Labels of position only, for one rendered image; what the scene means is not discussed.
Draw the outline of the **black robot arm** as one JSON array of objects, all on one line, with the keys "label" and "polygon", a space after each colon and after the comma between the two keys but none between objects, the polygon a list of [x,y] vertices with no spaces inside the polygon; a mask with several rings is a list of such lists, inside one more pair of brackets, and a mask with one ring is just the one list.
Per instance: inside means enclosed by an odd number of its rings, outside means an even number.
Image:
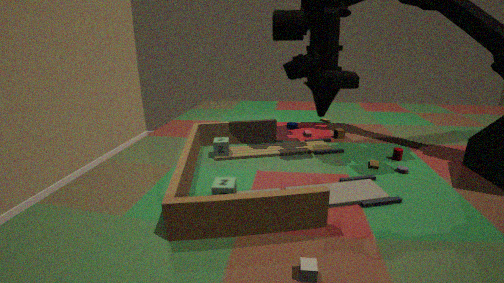
[{"label": "black robot arm", "polygon": [[[273,40],[301,41],[310,30],[310,40],[339,40],[340,18],[347,7],[365,0],[301,0],[300,10],[272,12]],[[491,68],[504,79],[504,25],[470,0],[399,0],[422,10],[438,11],[493,54]],[[304,35],[303,35],[304,34]],[[291,80],[310,72],[322,72],[319,52],[298,54],[283,65]],[[319,72],[318,72],[319,70]]]}]

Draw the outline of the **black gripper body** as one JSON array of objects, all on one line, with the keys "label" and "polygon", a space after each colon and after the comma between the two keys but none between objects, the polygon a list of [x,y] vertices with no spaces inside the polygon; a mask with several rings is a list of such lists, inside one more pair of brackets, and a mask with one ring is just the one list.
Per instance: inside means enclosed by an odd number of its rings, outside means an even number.
[{"label": "black gripper body", "polygon": [[299,78],[307,78],[307,82],[318,84],[324,89],[359,88],[360,77],[355,72],[342,70],[342,66],[338,66],[339,51],[343,49],[339,40],[310,40],[310,46],[307,46],[306,50],[312,52],[312,47],[319,52],[322,72],[314,73],[313,68]]}]

